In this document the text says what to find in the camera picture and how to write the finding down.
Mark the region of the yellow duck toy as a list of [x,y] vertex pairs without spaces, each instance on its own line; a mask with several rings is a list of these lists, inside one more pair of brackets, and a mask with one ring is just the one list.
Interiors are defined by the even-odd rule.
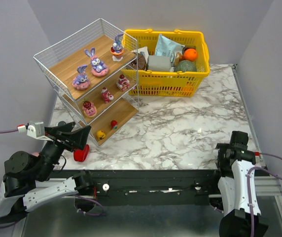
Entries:
[[98,140],[103,140],[106,137],[106,134],[102,130],[98,130],[96,136]]

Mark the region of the pink strawberry donut toy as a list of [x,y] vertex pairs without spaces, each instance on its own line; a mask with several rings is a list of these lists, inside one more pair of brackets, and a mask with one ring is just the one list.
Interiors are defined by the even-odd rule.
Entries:
[[85,116],[87,116],[88,118],[93,118],[97,114],[97,108],[94,105],[94,103],[86,99],[84,100],[82,104],[82,109],[83,109]]

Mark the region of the small red apple toy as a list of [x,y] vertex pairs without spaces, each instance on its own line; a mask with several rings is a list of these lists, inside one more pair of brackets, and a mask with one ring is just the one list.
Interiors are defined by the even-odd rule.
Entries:
[[112,121],[110,122],[110,124],[111,124],[111,128],[112,128],[112,129],[117,129],[117,127],[118,127],[118,122],[117,122],[116,120],[112,120]]

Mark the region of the purple pink donut toy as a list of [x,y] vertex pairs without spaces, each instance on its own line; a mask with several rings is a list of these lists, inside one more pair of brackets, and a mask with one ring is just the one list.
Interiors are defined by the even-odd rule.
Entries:
[[90,85],[89,78],[86,74],[87,66],[82,65],[77,67],[78,75],[72,81],[73,87],[77,90],[86,90]]

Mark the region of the red bear toy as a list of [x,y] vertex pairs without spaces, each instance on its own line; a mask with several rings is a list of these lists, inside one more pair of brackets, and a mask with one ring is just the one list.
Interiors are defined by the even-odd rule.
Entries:
[[109,90],[106,87],[102,88],[101,95],[106,104],[114,99],[114,96],[109,92]]

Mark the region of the purple bunny donut toy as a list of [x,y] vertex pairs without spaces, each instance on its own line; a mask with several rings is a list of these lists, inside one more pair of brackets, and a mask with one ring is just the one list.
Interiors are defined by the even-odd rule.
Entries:
[[84,53],[90,58],[92,74],[99,78],[106,76],[109,68],[106,63],[95,54],[95,48],[92,47],[90,50],[84,49]]

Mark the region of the red strawberry cake toy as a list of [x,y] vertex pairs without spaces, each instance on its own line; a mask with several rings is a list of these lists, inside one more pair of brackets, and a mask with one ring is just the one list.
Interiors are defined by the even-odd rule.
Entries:
[[123,74],[121,74],[116,85],[119,90],[125,91],[126,89],[130,88],[130,81]]

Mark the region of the purple bunny sundae toy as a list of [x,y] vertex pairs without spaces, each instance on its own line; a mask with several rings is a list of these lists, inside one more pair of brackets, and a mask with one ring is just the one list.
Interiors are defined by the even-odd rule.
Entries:
[[122,39],[121,39],[123,35],[124,35],[123,33],[117,34],[110,48],[113,61],[119,62],[123,59],[124,47],[123,47]]

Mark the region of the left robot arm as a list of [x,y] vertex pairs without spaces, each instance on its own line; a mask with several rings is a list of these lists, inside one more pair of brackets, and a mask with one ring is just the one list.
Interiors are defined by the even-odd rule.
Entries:
[[46,127],[42,122],[19,125],[18,132],[46,143],[38,156],[24,151],[15,152],[4,163],[0,185],[0,229],[24,219],[38,207],[69,195],[93,194],[95,184],[88,171],[81,171],[66,180],[36,190],[36,182],[46,182],[64,150],[84,150],[91,126],[75,130],[75,122],[61,122]]

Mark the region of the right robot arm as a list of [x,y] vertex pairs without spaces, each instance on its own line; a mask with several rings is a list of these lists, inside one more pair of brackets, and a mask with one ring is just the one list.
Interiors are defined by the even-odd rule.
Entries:
[[222,197],[221,237],[262,237],[268,220],[261,215],[255,190],[255,152],[248,150],[248,134],[233,131],[230,142],[218,143],[216,166]]

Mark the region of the red bell pepper toy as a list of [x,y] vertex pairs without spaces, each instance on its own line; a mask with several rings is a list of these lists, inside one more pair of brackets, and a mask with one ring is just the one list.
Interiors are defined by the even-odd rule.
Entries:
[[77,149],[73,152],[73,159],[76,162],[84,162],[88,156],[89,151],[90,146],[86,144],[83,150]]

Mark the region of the pink round toy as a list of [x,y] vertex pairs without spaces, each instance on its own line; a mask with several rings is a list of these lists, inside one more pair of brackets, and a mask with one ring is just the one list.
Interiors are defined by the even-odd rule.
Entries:
[[39,153],[38,152],[34,152],[34,153],[32,153],[32,155],[37,157],[37,156],[39,156]]

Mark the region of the yellow plastic basket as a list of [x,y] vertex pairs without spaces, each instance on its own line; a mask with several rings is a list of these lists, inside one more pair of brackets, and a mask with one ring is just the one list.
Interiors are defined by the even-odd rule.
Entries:
[[191,97],[210,73],[202,32],[127,29],[123,46],[138,56],[122,70],[139,77],[131,95]]

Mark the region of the light blue snack bag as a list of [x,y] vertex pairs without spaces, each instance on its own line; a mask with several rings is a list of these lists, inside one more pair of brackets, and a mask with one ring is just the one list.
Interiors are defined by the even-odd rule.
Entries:
[[173,64],[177,53],[182,53],[185,45],[177,43],[162,34],[159,34],[158,41],[155,47],[155,56],[167,56]]

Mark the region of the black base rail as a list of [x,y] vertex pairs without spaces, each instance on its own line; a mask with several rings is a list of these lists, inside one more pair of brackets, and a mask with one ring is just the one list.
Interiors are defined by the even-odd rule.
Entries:
[[89,170],[105,206],[209,205],[218,195],[218,170]]

